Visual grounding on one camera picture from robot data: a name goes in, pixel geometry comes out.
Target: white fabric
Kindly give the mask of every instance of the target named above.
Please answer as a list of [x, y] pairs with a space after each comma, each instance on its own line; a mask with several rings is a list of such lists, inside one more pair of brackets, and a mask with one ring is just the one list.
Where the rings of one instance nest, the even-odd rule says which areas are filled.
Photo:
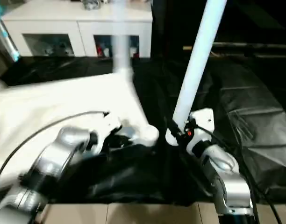
[[[19, 144], [38, 129], [86, 111], [114, 112], [138, 131], [148, 125], [126, 75], [107, 74], [5, 89], [0, 92], [0, 167]], [[74, 125], [92, 129], [101, 117], [102, 114], [83, 115], [37, 135], [10, 160], [0, 177], [0, 188], [27, 171], [43, 148], [55, 139], [60, 128]]]

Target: black plastic sheet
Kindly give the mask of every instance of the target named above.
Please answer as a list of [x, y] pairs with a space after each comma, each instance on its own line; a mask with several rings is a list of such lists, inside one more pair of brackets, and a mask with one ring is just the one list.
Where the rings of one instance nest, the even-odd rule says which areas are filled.
[[[210, 58], [192, 110], [213, 108], [215, 134], [243, 155], [270, 199], [286, 203], [286, 113], [258, 78], [263, 69], [256, 63], [252, 61], [252, 67], [250, 60]], [[202, 172], [164, 139], [186, 66], [187, 61], [133, 61], [142, 107], [149, 123], [160, 131], [157, 145], [130, 147], [85, 162], [58, 191], [55, 202], [189, 205], [210, 200], [210, 194], [200, 189], [200, 183], [207, 184]], [[13, 86], [110, 72], [112, 62], [104, 59], [21, 58], [1, 79]]]

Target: tile floor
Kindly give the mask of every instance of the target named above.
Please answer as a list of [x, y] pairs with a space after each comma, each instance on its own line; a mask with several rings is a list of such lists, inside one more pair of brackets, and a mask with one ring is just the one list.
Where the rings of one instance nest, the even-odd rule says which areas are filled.
[[[260, 223], [277, 224], [268, 205], [257, 206]], [[286, 205], [276, 205], [286, 224]], [[218, 224], [212, 203], [194, 203], [190, 207], [157, 204], [57, 204], [43, 213], [45, 224]]]

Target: white pole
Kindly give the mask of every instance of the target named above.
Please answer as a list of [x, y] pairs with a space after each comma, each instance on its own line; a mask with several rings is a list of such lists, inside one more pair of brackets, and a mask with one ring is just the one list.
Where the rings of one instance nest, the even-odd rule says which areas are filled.
[[112, 37], [114, 72], [131, 71], [129, 62], [129, 37], [127, 34], [127, 24], [125, 13], [127, 0], [115, 0], [113, 3], [113, 30]]
[[[207, 0], [193, 51], [190, 57], [186, 75], [181, 86], [179, 98], [173, 114], [173, 120], [183, 131], [188, 119], [196, 92], [213, 46], [227, 0]], [[169, 129], [166, 132], [166, 141], [173, 146], [176, 139]]]

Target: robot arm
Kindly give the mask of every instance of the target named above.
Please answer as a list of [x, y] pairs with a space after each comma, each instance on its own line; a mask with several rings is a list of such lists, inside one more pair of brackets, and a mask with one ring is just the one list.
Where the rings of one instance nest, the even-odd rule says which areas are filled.
[[253, 223], [249, 186], [239, 172], [236, 159], [211, 142], [210, 133], [214, 128], [213, 111], [206, 108], [190, 113], [183, 132], [175, 126], [170, 130], [181, 147], [186, 147], [186, 152], [196, 157], [205, 177], [214, 187], [214, 205], [220, 222], [241, 220], [241, 223]]
[[[0, 203], [0, 224], [32, 224], [36, 214], [53, 197], [56, 186], [67, 178], [67, 168], [100, 154], [105, 139], [121, 128], [120, 119], [111, 113], [91, 132], [71, 126], [62, 128]], [[150, 136], [150, 130], [157, 134], [155, 127], [148, 126], [148, 134], [127, 138], [133, 144], [151, 146], [158, 135]]]

